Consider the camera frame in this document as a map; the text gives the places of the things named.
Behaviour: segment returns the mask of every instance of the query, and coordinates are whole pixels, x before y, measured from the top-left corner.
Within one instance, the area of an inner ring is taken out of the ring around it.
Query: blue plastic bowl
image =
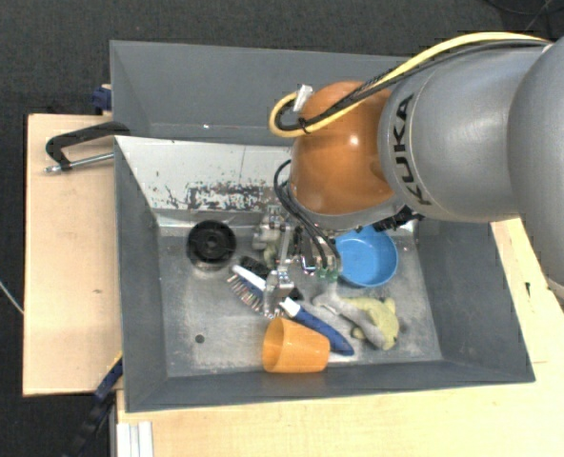
[[[396,273],[398,252],[385,232],[372,226],[344,233],[335,239],[343,269],[339,277],[351,285],[373,288],[390,281]]]

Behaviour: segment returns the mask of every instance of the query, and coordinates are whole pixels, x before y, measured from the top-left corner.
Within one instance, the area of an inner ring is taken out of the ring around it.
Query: blue handle
[[[307,328],[311,328],[312,330],[315,330],[327,337],[329,339],[329,342],[331,342],[331,350],[333,352],[337,352],[342,355],[354,354],[353,347],[341,333],[339,333],[329,324],[313,316],[304,308],[301,308],[293,319],[301,325],[305,325]]]

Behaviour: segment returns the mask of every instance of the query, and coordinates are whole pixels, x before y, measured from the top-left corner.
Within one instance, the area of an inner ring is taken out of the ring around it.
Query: yellow cable
[[[525,35],[525,34],[516,34],[516,33],[512,33],[512,32],[476,32],[476,33],[472,33],[472,34],[461,35],[459,37],[455,37],[455,38],[450,39],[448,41],[444,41],[440,44],[432,46],[431,48],[428,48],[427,50],[420,52],[415,57],[411,58],[410,60],[406,61],[402,65],[395,68],[393,71],[386,74],[380,80],[374,82],[367,89],[371,89],[372,87],[382,85],[382,84],[392,80],[393,78],[399,76],[400,74],[403,74],[407,71],[414,69],[415,67],[422,64],[424,61],[432,59],[436,55],[438,55],[442,52],[451,50],[453,48],[458,48],[460,46],[466,46],[466,45],[469,45],[469,44],[477,44],[477,43],[485,42],[485,41],[503,41],[503,40],[539,41],[539,42],[545,42],[545,43],[549,42],[546,39],[541,39],[540,37],[533,37],[531,35]],[[296,92],[290,93],[287,96],[285,96],[284,98],[282,98],[273,107],[273,110],[270,113],[270,120],[269,120],[270,131],[273,134],[278,135],[280,137],[289,138],[289,137],[300,137],[301,135],[304,135],[306,132],[307,133],[313,133],[313,132],[315,132],[319,129],[322,129],[323,127],[326,127],[328,124],[337,120],[339,117],[345,115],[346,113],[349,113],[350,111],[352,111],[353,109],[358,107],[361,103],[361,101],[356,102],[356,103],[350,105],[349,107],[342,109],[339,112],[337,112],[337,113],[335,113],[335,114],[333,114],[333,115],[331,115],[327,118],[320,120],[316,124],[306,126],[305,130],[303,130],[303,129],[282,130],[279,127],[276,126],[275,117],[277,116],[279,111],[282,108],[284,108],[285,106],[287,106],[292,100],[294,100],[296,98],[296,96],[297,96]]]

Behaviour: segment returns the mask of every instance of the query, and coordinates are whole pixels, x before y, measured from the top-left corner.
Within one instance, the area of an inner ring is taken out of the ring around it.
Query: wooden table
[[[112,162],[43,172],[48,138],[107,120],[29,118],[26,396],[93,391],[121,349]],[[88,143],[70,157],[110,148]],[[152,421],[156,457],[564,456],[564,314],[521,223],[493,231],[535,383],[149,413],[126,413],[119,389],[118,421]]]

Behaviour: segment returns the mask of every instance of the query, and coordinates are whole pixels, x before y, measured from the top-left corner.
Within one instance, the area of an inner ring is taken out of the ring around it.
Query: metal rod
[[[100,161],[106,161],[114,157],[113,152],[108,152],[106,154],[98,154],[97,156],[86,157],[85,159],[78,159],[69,163],[69,167],[74,169],[79,166],[86,166],[88,164],[99,163]],[[58,172],[61,171],[62,167],[59,164],[53,166],[47,166],[43,169],[44,172]]]

